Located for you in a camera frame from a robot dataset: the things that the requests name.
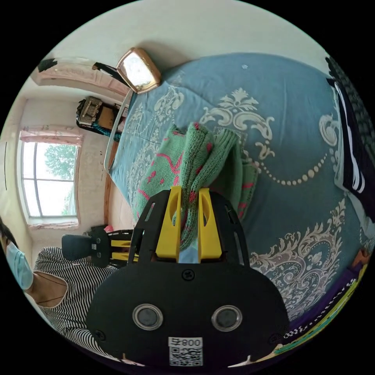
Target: label sticker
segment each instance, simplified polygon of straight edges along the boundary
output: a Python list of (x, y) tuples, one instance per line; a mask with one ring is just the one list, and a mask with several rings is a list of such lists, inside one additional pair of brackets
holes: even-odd
[(202, 337), (168, 337), (171, 366), (203, 366)]

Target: circular lens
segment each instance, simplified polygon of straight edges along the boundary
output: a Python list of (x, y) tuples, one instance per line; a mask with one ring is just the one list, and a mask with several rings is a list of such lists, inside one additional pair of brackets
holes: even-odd
[(133, 321), (137, 327), (153, 331), (158, 329), (163, 323), (163, 314), (154, 305), (142, 304), (133, 311)]
[(213, 326), (219, 331), (233, 331), (241, 324), (242, 313), (235, 306), (222, 306), (214, 312), (211, 321)]

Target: green knitted sweater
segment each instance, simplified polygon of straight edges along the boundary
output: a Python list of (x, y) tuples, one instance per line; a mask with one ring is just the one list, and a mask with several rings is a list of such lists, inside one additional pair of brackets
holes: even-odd
[(180, 250), (198, 236), (198, 192), (211, 190), (227, 198), (243, 219), (250, 204), (258, 170), (241, 159), (236, 133), (224, 129), (214, 135), (198, 123), (186, 134), (172, 126), (147, 169), (134, 199), (133, 213), (139, 218), (149, 198), (171, 186), (182, 187)]

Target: tree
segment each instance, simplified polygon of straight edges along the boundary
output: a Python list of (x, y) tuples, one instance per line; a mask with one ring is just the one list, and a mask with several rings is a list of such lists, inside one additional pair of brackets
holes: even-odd
[(62, 180), (73, 180), (76, 146), (50, 145), (44, 156), (48, 172)]
[(68, 209), (69, 209), (69, 205), (70, 205), (70, 199), (71, 199), (72, 192), (73, 192), (73, 190), (70, 190), (68, 195), (64, 199), (64, 209), (61, 212), (61, 214), (63, 216), (69, 215)]

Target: window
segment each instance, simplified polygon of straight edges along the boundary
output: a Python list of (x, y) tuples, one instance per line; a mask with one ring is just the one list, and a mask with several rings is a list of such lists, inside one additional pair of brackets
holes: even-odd
[(22, 190), (30, 218), (48, 221), (77, 217), (77, 153), (78, 147), (73, 145), (22, 143)]

